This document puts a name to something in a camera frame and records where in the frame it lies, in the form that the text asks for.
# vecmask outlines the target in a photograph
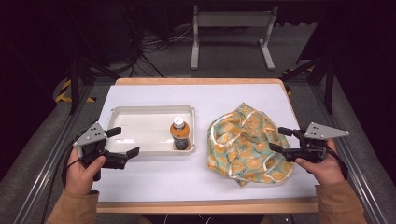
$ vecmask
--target patterned fabric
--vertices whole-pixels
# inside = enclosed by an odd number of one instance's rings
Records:
[[[273,184],[292,172],[293,163],[272,151],[268,143],[290,147],[286,137],[263,112],[241,104],[221,116],[207,131],[208,167],[236,180]]]

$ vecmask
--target bottle label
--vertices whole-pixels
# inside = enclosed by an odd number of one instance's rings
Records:
[[[175,148],[178,150],[185,150],[189,146],[189,140],[174,138]]]

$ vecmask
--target metal rail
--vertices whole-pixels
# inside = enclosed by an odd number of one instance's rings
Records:
[[[79,101],[83,102],[85,99],[87,99],[87,97],[89,97],[91,90],[92,90],[92,86],[85,86],[81,92]],[[73,115],[70,115],[69,118],[66,120],[66,123],[61,131],[61,134],[58,137],[43,168],[38,174],[37,179],[35,180],[35,183],[33,184],[28,196],[26,197],[26,200],[23,203],[20,212],[15,218],[14,224],[28,223],[29,218],[35,209],[35,206],[37,205],[38,200],[41,197],[41,194],[43,193],[45,187],[47,186],[47,183],[49,182],[50,178],[53,175],[57,161],[61,159],[62,151],[63,148],[65,147],[64,144],[66,141],[66,137],[70,134],[73,125],[75,123],[75,120],[77,119],[78,114],[81,112],[83,106],[84,104],[79,104],[75,113]]]
[[[320,90],[319,86],[312,86],[312,92],[314,93],[318,105],[325,115],[329,124],[336,128],[340,129],[336,119],[333,115],[329,115],[326,109],[326,106],[323,104],[323,92]],[[370,187],[367,184],[367,179],[363,173],[363,171],[359,168],[358,164],[356,163],[352,152],[349,149],[347,141],[345,138],[337,138],[335,141],[338,143],[338,146],[342,149],[337,151],[341,158],[343,158],[344,163],[349,169],[349,176],[351,177],[353,184],[356,188],[356,191],[359,193],[361,197],[361,201],[364,205],[366,212],[368,213],[370,219],[373,223],[377,224],[388,224],[388,220],[385,218],[384,214],[382,213],[381,209],[378,206],[378,203],[375,200],[375,197],[370,190]]]

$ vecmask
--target sleeve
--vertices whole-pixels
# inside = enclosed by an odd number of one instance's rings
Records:
[[[347,181],[317,185],[320,223],[366,223],[361,202]]]
[[[63,191],[46,223],[95,223],[98,198],[99,192],[96,190],[91,191],[89,195],[77,195]]]

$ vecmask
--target white tabletop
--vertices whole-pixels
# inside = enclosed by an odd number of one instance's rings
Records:
[[[317,180],[294,165],[288,179],[274,185],[234,180],[207,168],[207,129],[218,117],[246,103],[263,111],[278,127],[299,129],[289,98],[278,84],[112,86],[99,123],[107,128],[117,106],[190,105],[195,108],[195,151],[182,158],[136,158],[124,170],[102,169],[94,182],[100,202],[186,202],[285,199],[315,196]],[[291,147],[299,147],[289,138]]]

